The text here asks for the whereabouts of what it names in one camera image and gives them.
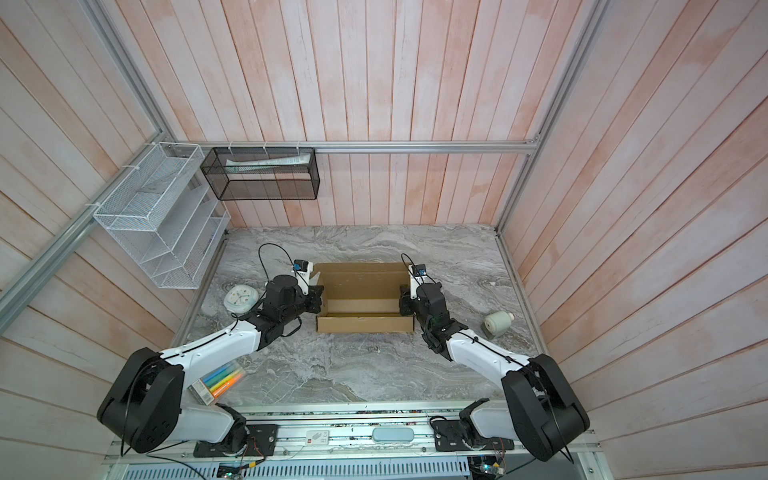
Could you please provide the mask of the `brown cardboard box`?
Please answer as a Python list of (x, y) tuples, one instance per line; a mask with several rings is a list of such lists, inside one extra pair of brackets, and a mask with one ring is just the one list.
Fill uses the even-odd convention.
[(400, 314), (410, 276), (401, 263), (319, 263), (311, 279), (322, 286), (316, 331), (322, 334), (412, 333), (411, 315)]

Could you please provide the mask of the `aluminium mounting rail frame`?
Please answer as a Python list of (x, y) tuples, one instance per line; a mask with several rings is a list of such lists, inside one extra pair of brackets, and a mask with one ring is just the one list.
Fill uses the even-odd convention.
[(542, 462), (518, 439), (470, 440), (461, 403), (289, 404), (239, 412), (255, 434), (234, 459), (197, 457), (191, 441), (151, 454), (179, 479), (610, 479), (592, 433)]

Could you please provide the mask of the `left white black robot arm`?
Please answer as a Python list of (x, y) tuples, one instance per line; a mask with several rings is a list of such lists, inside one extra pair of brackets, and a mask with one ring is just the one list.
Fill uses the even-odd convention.
[(298, 274), (277, 275), (252, 308), (225, 328), (179, 347), (135, 351), (101, 402), (97, 420), (140, 454), (167, 441), (204, 442), (228, 456), (242, 453), (249, 435), (246, 419), (227, 405), (185, 407), (184, 391), (284, 337), (286, 326), (301, 315), (320, 313), (323, 292), (323, 286)]

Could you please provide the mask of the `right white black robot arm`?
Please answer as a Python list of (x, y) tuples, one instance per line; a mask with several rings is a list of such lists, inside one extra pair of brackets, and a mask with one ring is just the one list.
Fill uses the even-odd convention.
[(435, 433), (449, 445), (470, 448), (519, 441), (539, 461), (589, 430), (590, 419), (557, 362), (546, 354), (525, 357), (482, 339), (453, 319), (441, 283), (400, 287), (400, 313), (411, 315), (434, 353), (470, 368), (499, 387), (502, 401), (481, 398), (457, 420), (438, 419)]

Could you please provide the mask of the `pack of coloured markers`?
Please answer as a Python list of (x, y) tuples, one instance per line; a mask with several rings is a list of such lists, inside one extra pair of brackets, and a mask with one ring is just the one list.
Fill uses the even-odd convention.
[(246, 376), (238, 361), (230, 361), (193, 382), (188, 390), (203, 405), (212, 405)]

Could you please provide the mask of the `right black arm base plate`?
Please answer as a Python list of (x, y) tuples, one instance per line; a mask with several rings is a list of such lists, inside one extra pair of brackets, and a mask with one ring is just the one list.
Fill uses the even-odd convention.
[(443, 416), (434, 416), (428, 423), (432, 428), (435, 449), (438, 452), (468, 450), (505, 452), (514, 449), (512, 439), (483, 437), (465, 420), (449, 420)]

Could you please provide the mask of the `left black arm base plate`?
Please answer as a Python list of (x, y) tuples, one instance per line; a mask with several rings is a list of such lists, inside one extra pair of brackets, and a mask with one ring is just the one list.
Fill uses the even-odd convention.
[(233, 433), (218, 443), (199, 441), (194, 458), (241, 457), (245, 455), (270, 457), (274, 455), (278, 438), (277, 424), (253, 424), (236, 427)]

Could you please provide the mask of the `small white label box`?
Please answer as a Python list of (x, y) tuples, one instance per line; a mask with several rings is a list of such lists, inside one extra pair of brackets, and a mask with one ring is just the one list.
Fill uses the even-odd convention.
[(329, 444), (330, 431), (329, 430), (308, 430), (306, 432), (306, 445), (307, 446), (326, 446)]

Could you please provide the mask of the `grey oval device on rail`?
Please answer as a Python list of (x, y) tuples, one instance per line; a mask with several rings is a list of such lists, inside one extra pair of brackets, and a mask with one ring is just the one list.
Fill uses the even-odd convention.
[(410, 427), (378, 426), (372, 430), (371, 438), (378, 443), (410, 443), (415, 433)]

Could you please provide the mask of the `paper sheet in black basket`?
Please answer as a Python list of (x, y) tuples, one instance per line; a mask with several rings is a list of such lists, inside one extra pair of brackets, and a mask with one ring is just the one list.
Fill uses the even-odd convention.
[(311, 154), (255, 160), (228, 159), (224, 169), (230, 174), (300, 173), (303, 169), (307, 169), (310, 166), (311, 160)]

